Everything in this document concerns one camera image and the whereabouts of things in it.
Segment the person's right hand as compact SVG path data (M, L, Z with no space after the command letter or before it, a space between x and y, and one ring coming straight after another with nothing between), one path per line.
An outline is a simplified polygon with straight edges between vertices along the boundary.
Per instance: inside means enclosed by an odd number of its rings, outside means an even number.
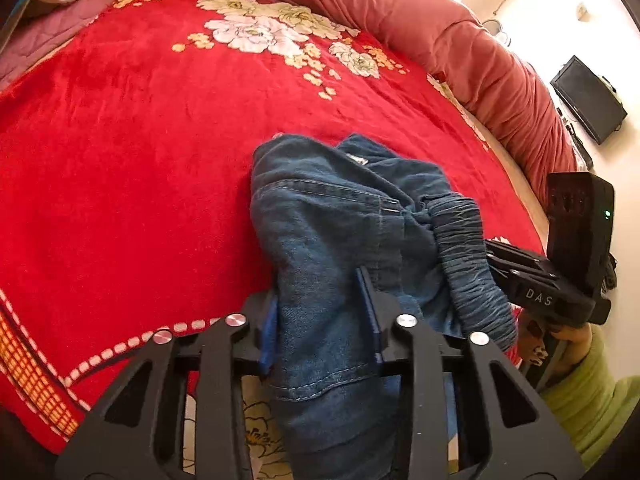
M518 355L521 372L536 391L550 387L572 372L591 348L593 329L544 321L521 310L518 317Z

